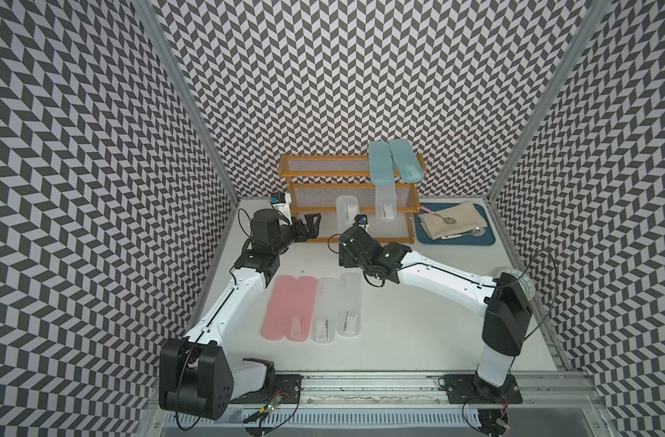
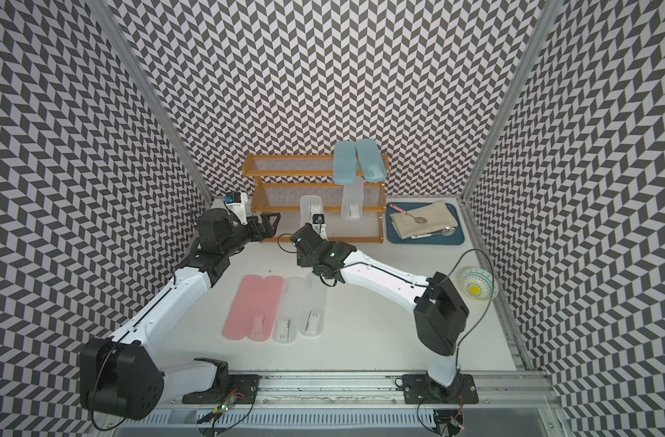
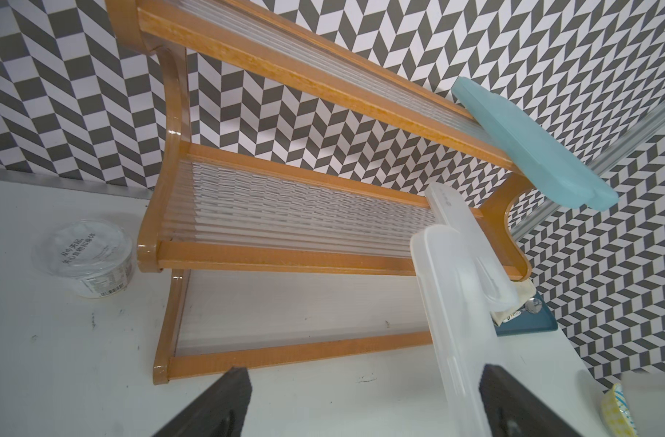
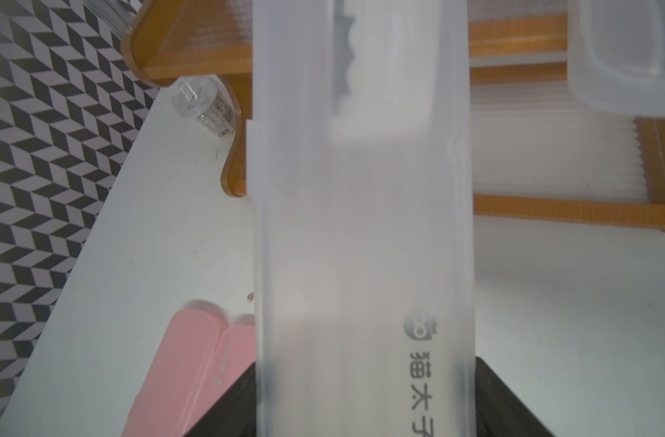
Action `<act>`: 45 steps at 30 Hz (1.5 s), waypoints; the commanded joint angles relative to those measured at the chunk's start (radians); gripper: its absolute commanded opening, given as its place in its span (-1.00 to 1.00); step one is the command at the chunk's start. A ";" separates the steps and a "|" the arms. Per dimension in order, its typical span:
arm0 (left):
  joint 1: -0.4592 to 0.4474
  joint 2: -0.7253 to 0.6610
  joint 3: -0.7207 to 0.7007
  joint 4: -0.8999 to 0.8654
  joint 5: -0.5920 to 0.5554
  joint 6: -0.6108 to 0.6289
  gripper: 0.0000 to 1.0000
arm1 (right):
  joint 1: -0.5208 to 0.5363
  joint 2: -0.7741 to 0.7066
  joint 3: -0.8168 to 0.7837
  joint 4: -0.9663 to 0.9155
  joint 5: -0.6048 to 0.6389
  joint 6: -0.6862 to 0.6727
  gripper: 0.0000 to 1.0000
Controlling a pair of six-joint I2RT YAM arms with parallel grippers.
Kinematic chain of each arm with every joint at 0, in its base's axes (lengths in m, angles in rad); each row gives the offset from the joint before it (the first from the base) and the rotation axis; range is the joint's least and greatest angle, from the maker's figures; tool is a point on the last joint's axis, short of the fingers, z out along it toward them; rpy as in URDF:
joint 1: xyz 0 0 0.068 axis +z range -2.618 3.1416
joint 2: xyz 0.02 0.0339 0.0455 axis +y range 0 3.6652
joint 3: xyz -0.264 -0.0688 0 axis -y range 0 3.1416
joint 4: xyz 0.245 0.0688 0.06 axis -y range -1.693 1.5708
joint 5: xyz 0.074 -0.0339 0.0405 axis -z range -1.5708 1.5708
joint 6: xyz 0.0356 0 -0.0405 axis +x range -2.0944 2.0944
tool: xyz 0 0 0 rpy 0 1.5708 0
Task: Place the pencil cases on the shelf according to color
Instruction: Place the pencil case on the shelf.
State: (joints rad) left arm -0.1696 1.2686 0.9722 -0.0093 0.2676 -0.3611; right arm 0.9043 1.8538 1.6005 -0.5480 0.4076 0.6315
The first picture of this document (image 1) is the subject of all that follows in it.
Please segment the clear pencil case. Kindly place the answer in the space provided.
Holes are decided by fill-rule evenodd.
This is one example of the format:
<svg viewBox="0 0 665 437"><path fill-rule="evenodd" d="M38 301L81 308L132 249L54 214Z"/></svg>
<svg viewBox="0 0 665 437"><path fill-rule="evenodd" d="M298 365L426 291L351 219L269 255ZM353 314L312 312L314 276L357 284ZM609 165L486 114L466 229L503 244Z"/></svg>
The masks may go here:
<svg viewBox="0 0 665 437"><path fill-rule="evenodd" d="M395 220L397 217L397 194L394 184L377 185L374 194L375 216L378 220Z"/></svg>
<svg viewBox="0 0 665 437"><path fill-rule="evenodd" d="M361 333L361 275L343 273L340 277L340 325L338 333L343 337L357 337Z"/></svg>
<svg viewBox="0 0 665 437"><path fill-rule="evenodd" d="M341 285L336 278L322 278L318 282L312 319L312 340L317 344L330 344L335 339L340 290Z"/></svg>
<svg viewBox="0 0 665 437"><path fill-rule="evenodd" d="M359 201L351 195L336 198L336 217L338 232L343 233L354 225L354 220L360 214Z"/></svg>

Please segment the pink pencil case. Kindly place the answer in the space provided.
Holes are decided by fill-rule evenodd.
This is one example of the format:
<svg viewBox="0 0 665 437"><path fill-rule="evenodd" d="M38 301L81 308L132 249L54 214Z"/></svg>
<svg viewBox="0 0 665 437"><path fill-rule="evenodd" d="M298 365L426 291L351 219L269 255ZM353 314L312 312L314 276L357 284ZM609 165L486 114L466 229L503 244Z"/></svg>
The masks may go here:
<svg viewBox="0 0 665 437"><path fill-rule="evenodd" d="M272 289L264 319L261 325L261 337L270 342L282 340L290 327L290 299L297 289L294 276L279 276Z"/></svg>
<svg viewBox="0 0 665 437"><path fill-rule="evenodd" d="M289 326L286 338L292 342L306 342L312 328L319 280L304 276L294 280L289 292Z"/></svg>

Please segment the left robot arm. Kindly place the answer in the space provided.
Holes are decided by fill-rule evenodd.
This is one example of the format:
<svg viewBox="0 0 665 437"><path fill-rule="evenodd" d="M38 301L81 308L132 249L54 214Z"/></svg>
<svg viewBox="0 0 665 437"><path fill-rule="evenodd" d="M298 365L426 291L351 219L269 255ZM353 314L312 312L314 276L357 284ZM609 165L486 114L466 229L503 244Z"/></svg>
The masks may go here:
<svg viewBox="0 0 665 437"><path fill-rule="evenodd" d="M159 355L161 409L217 420L230 402L275 393L273 362L229 357L230 342L247 309L267 289L283 255L294 242L318 238L321 214L286 218L260 209L250 220L250 236L229 270L230 279L212 308L181 338L169 339Z"/></svg>

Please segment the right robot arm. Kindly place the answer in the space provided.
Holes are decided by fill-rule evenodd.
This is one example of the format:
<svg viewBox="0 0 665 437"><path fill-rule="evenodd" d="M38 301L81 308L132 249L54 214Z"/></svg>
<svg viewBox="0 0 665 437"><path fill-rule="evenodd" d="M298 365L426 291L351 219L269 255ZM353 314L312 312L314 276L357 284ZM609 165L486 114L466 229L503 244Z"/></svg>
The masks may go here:
<svg viewBox="0 0 665 437"><path fill-rule="evenodd" d="M533 309L526 274L504 271L497 278L461 271L425 257L409 246L381 245L354 225L339 237L339 264L358 268L365 279L419 287L457 303L483 319L483 352L473 374L447 374L449 402L501 403L517 386L512 365L523 349Z"/></svg>

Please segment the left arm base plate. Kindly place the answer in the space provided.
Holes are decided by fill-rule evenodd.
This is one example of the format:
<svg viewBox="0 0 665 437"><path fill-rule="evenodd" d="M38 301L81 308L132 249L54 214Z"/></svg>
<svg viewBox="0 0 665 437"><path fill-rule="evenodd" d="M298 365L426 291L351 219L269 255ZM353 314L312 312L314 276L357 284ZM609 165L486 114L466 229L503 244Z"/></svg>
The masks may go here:
<svg viewBox="0 0 665 437"><path fill-rule="evenodd" d="M275 397L284 405L297 404L301 398L301 374L277 374L274 382L267 388L255 393L246 393L230 401L231 404L259 405L271 402Z"/></svg>

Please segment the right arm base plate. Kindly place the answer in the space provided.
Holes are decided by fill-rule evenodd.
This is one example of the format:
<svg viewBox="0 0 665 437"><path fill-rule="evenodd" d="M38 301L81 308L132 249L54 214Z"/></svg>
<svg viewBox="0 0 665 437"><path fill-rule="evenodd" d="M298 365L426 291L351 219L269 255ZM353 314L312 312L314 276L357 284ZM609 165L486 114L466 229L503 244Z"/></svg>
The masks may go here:
<svg viewBox="0 0 665 437"><path fill-rule="evenodd" d="M445 374L441 378L450 404L521 404L523 396L514 375L508 373L501 386L493 386L476 373Z"/></svg>

